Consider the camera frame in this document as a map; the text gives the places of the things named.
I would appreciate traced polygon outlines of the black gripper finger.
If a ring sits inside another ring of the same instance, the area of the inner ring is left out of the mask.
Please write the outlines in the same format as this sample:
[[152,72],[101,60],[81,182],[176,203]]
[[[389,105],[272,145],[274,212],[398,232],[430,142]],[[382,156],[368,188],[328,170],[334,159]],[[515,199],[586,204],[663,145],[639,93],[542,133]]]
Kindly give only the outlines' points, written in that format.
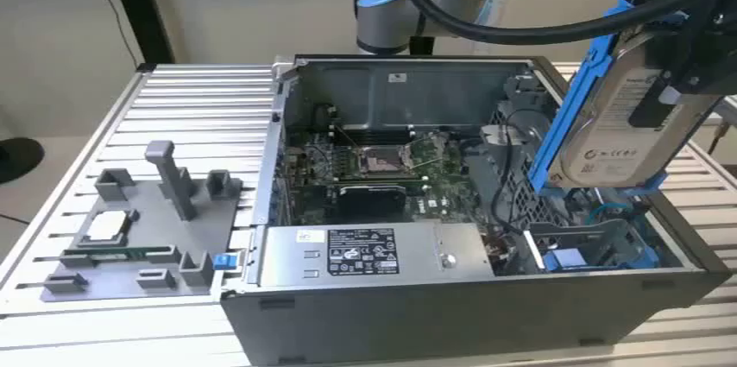
[[654,83],[629,116],[629,125],[634,128],[658,128],[681,96],[670,85]]

